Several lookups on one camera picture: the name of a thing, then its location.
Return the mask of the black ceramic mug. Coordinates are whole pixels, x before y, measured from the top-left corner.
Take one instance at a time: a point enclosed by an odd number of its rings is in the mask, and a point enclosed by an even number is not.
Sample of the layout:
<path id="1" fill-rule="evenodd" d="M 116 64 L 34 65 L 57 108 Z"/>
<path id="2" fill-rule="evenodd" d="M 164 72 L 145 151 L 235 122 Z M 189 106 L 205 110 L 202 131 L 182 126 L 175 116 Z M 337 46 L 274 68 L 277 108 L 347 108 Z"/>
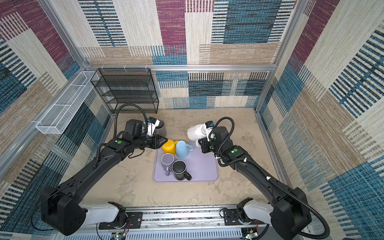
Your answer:
<path id="1" fill-rule="evenodd" d="M 192 180 L 191 174 L 188 173 L 187 171 L 187 165 L 184 161 L 182 160 L 176 160 L 172 164 L 172 172 L 174 174 L 174 177 L 178 181 L 182 180 Z"/>

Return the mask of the lavender plastic tray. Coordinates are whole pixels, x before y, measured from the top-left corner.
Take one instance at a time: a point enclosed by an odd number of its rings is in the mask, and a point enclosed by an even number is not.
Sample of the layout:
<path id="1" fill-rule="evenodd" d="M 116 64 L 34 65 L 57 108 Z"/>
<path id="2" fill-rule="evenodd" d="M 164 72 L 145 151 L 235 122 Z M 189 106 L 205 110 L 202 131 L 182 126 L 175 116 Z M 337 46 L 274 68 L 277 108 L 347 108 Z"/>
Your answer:
<path id="1" fill-rule="evenodd" d="M 183 160 L 187 164 L 187 171 L 192 175 L 192 182 L 214 182 L 219 178 L 218 163 L 214 153 L 202 153 L 200 147 L 197 147 L 196 142 L 186 142 L 194 147 L 190 151 L 188 157 Z M 163 149 L 158 149 L 153 173 L 153 179 L 157 183 L 171 183 L 178 180 L 174 174 L 170 172 L 167 176 L 161 164 L 161 158 L 164 155 Z"/>

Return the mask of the grey ceramic mug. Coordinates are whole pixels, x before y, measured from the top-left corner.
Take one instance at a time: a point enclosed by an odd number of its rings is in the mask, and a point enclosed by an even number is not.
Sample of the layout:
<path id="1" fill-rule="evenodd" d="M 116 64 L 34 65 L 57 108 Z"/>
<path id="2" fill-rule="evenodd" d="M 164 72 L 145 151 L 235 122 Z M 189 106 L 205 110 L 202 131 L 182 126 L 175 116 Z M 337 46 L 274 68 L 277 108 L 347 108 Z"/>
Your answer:
<path id="1" fill-rule="evenodd" d="M 165 127 L 164 121 L 159 120 L 159 123 L 156 123 L 156 130 L 163 129 Z"/>

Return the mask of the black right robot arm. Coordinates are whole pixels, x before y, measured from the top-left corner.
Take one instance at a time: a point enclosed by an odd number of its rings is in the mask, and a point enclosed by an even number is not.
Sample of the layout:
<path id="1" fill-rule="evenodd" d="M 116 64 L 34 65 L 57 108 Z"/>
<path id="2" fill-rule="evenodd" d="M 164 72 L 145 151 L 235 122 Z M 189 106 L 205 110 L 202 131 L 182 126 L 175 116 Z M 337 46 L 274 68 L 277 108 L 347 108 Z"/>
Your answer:
<path id="1" fill-rule="evenodd" d="M 237 205 L 240 222 L 259 220 L 272 225 L 284 240 L 293 239 L 312 221 L 310 210 L 304 206 L 307 203 L 304 192 L 293 190 L 270 175 L 243 147 L 234 145 L 228 134 L 225 127 L 217 127 L 210 140 L 203 138 L 198 144 L 204 154 L 214 153 L 225 167 L 230 166 L 244 175 L 269 202 L 258 204 L 251 198 L 241 201 Z"/>

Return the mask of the white ceramic mug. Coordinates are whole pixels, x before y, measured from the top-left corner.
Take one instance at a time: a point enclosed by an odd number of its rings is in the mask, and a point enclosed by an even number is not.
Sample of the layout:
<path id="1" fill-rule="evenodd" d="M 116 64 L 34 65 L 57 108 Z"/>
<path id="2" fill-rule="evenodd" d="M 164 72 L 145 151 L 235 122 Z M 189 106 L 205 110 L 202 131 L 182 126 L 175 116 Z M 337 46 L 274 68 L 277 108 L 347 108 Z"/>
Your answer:
<path id="1" fill-rule="evenodd" d="M 199 140 L 207 137 L 207 128 L 205 124 L 199 124 L 192 126 L 187 131 L 188 138 L 191 141 L 195 141 L 196 146 L 200 147 Z"/>

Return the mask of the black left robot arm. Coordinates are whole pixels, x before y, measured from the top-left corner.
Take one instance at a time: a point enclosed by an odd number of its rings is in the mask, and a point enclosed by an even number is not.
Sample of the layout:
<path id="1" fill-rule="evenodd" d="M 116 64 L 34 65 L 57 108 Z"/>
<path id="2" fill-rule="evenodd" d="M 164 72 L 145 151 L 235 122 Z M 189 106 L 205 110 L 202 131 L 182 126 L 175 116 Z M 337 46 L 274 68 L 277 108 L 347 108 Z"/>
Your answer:
<path id="1" fill-rule="evenodd" d="M 126 208 L 116 202 L 85 206 L 81 202 L 88 191 L 114 166 L 132 158 L 136 149 L 160 149 L 167 138 L 153 134 L 140 120 L 129 120 L 124 131 L 98 146 L 96 157 L 83 169 L 57 187 L 47 187 L 40 196 L 41 220 L 65 236 L 83 226 L 111 224 L 127 226 Z"/>

